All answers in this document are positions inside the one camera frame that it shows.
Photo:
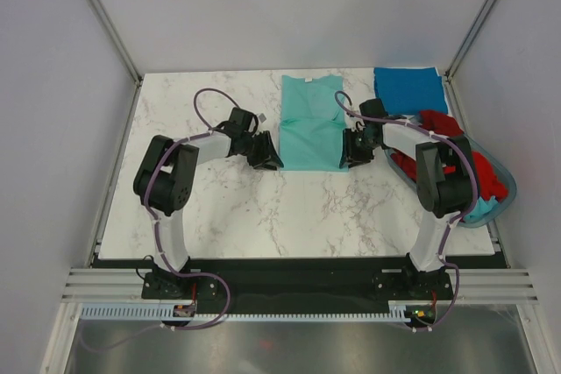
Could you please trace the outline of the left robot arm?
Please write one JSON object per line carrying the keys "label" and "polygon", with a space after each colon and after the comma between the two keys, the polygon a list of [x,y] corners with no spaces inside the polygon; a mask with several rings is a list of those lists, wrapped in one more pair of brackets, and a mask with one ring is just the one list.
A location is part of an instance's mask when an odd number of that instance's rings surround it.
{"label": "left robot arm", "polygon": [[133,181],[133,192],[151,217],[154,262],[167,271],[161,285],[174,298],[185,297],[193,285],[191,275],[182,270],[189,261],[183,209],[192,194],[196,169],[237,155],[245,157],[256,170],[284,167],[268,131],[232,135],[211,131],[179,140],[156,135],[147,147]]}

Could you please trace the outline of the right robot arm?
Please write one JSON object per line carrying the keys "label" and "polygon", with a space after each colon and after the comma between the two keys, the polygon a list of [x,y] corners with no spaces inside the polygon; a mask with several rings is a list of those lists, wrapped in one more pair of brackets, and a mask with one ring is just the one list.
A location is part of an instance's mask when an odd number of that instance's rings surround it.
{"label": "right robot arm", "polygon": [[408,119],[368,117],[357,129],[343,130],[339,166],[368,164],[377,148],[402,152],[415,161],[415,188],[423,218],[408,253],[414,269],[401,276],[401,287],[407,296],[422,298],[433,287],[430,272],[446,266],[444,248],[448,236],[479,198],[472,148],[463,135],[448,138]]}

